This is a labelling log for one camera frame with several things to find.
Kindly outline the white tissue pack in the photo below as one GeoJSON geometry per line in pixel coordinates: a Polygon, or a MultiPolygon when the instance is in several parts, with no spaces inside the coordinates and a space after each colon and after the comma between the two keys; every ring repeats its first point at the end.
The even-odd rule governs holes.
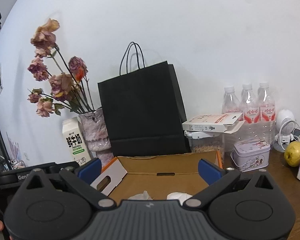
{"type": "Polygon", "coordinates": [[[167,200],[178,200],[180,205],[183,205],[183,203],[190,199],[192,197],[191,194],[188,194],[188,193],[183,193],[183,192],[172,192],[172,193],[169,193],[167,195],[167,200]]]}

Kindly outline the clear plastic bag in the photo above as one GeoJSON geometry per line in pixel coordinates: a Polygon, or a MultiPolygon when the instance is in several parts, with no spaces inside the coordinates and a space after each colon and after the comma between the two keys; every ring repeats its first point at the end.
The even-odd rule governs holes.
{"type": "Polygon", "coordinates": [[[129,197],[128,200],[153,200],[153,198],[148,194],[147,191],[143,191],[143,193],[138,193],[129,197]]]}

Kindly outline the white green milk carton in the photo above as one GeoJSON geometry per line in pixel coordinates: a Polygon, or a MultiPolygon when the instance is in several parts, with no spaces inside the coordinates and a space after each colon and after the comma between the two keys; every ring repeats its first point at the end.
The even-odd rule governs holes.
{"type": "Polygon", "coordinates": [[[63,121],[62,134],[68,145],[72,159],[76,161],[79,166],[83,166],[91,160],[78,117],[63,121]]]}

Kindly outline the purple marbled vase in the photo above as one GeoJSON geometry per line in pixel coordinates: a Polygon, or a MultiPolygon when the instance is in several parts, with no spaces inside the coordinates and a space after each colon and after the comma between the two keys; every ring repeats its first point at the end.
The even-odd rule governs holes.
{"type": "Polygon", "coordinates": [[[94,153],[100,159],[102,167],[105,167],[114,158],[114,155],[102,108],[80,114],[79,120],[88,150],[94,153]]]}

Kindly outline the red cardboard fruit box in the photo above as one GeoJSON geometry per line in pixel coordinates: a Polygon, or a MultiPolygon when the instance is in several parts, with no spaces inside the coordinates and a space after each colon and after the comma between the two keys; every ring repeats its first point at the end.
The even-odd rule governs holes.
{"type": "Polygon", "coordinates": [[[147,191],[153,200],[164,200],[172,192],[195,195],[208,187],[198,171],[206,159],[222,167],[220,153],[185,153],[152,157],[116,157],[90,186],[117,204],[147,191]]]}

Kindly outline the clear plastic food container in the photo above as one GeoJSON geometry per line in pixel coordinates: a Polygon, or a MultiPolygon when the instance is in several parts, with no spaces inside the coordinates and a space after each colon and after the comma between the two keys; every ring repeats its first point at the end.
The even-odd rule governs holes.
{"type": "Polygon", "coordinates": [[[224,135],[217,132],[185,131],[185,137],[189,140],[191,152],[218,151],[221,161],[224,161],[224,135]]]}

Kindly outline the floral tin box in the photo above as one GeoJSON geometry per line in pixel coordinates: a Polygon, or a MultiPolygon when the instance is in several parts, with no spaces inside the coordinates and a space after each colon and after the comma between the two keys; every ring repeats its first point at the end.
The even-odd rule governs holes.
{"type": "Polygon", "coordinates": [[[265,168],[269,164],[270,144],[260,138],[251,138],[234,144],[230,157],[240,172],[265,168]]]}

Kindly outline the flat white orange carton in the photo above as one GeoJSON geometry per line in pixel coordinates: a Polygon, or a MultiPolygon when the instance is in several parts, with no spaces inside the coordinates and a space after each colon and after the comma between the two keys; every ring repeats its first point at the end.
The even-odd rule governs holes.
{"type": "Polygon", "coordinates": [[[199,115],[182,123],[183,130],[232,134],[245,123],[242,113],[199,115]]]}

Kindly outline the clear water bottle left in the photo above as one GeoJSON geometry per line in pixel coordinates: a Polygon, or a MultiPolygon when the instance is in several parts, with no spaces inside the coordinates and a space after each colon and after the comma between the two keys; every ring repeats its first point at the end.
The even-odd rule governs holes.
{"type": "Polygon", "coordinates": [[[239,113],[241,109],[239,107],[239,100],[235,94],[234,86],[224,88],[224,97],[222,105],[222,113],[239,113]]]}

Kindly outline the clear water bottle middle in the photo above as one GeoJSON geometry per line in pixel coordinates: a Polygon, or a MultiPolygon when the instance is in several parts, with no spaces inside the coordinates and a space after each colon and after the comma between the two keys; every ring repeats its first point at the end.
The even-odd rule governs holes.
{"type": "Polygon", "coordinates": [[[249,124],[258,123],[260,120],[260,108],[257,98],[253,93],[252,84],[242,85],[240,109],[243,114],[243,120],[249,124]]]}

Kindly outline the black paper shopping bag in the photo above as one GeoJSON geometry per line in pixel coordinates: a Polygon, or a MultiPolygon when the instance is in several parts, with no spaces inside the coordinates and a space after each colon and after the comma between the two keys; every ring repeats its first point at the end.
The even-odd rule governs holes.
{"type": "Polygon", "coordinates": [[[125,157],[183,154],[190,151],[182,124],[186,112],[177,75],[164,61],[147,67],[143,52],[130,42],[120,64],[135,49],[138,70],[98,83],[113,154],[125,157]]]}

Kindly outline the dried pink rose bouquet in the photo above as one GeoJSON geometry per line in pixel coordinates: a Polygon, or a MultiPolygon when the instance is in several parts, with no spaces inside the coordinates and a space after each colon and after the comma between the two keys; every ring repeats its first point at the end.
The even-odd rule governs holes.
{"type": "Polygon", "coordinates": [[[77,114],[95,111],[87,65],[82,58],[76,56],[66,62],[55,35],[59,28],[59,22],[49,18],[36,29],[30,39],[35,48],[35,56],[27,70],[37,82],[48,81],[50,92],[34,88],[27,100],[37,106],[36,114],[43,118],[51,114],[60,116],[62,109],[77,114]]]}

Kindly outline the yellow green apple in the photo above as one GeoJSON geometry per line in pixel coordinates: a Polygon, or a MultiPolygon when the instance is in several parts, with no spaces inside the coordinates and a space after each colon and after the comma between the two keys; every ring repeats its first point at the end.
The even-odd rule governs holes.
{"type": "Polygon", "coordinates": [[[300,165],[300,141],[291,142],[285,152],[284,159],[291,167],[297,167],[300,165]]]}

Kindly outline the clear water bottle right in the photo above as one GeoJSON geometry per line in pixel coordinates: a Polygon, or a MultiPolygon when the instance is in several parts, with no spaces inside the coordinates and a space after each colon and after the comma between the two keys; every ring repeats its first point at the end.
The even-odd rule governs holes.
{"type": "Polygon", "coordinates": [[[257,101],[260,108],[260,121],[274,121],[276,115],[275,100],[271,94],[268,82],[260,83],[257,91],[257,101]]]}

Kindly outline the small white desk fan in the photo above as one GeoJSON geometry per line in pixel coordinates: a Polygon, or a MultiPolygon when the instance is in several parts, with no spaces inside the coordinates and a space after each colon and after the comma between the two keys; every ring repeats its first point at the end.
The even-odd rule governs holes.
{"type": "Polygon", "coordinates": [[[278,152],[284,153],[287,146],[293,141],[300,141],[300,137],[294,134],[296,126],[300,128],[296,122],[292,111],[282,109],[276,116],[276,131],[274,148],[278,152]]]}

